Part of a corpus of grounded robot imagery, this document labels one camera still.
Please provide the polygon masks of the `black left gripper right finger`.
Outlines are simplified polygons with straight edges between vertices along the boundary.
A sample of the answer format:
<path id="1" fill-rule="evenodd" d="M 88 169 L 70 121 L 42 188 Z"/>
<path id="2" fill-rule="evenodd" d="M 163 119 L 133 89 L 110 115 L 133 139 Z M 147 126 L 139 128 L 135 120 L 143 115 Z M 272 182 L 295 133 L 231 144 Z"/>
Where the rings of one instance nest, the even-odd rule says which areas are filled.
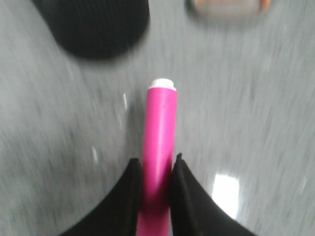
<path id="1" fill-rule="evenodd" d="M 253 236 L 228 216 L 197 181 L 182 154 L 170 181 L 170 213 L 174 236 Z"/>

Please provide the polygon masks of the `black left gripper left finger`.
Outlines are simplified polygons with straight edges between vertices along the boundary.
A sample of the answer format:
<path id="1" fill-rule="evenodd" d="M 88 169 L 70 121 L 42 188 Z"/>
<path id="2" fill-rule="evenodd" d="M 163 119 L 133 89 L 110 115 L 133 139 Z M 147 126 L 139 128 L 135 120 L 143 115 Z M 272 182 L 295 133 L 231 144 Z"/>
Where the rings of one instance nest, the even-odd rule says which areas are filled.
<path id="1" fill-rule="evenodd" d="M 142 190 L 139 159 L 129 160 L 109 194 L 63 236 L 134 236 Z"/>

